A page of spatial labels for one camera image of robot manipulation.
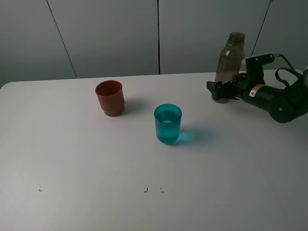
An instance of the blue glass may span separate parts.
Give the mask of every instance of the blue glass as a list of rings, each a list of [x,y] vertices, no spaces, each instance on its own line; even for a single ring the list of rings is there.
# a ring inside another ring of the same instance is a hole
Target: blue glass
[[[180,134],[182,111],[176,105],[163,104],[154,111],[156,136],[162,143],[172,144]]]

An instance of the white table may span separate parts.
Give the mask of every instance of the white table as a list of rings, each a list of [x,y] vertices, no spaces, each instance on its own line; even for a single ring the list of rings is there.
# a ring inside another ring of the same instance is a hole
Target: white table
[[[273,73],[265,80],[283,88]],[[308,116],[279,124],[242,101],[217,104],[214,75],[113,78],[126,99],[115,118],[94,93],[109,78],[5,85],[0,230],[308,230]],[[163,103],[182,109],[190,142],[157,140]]]

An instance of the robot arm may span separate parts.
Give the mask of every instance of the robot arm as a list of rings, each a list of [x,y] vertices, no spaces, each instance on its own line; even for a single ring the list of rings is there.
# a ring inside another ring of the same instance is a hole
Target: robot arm
[[[264,82],[263,65],[272,63],[277,57],[274,54],[264,54],[246,58],[247,72],[233,76],[232,81],[207,82],[206,86],[214,99],[241,99],[246,103],[264,109],[279,123],[287,123],[308,112],[308,71],[302,75],[297,73],[292,65],[290,68],[280,68],[296,75],[298,80],[291,86],[281,79],[276,71],[278,81],[286,85],[285,89],[267,86]]]

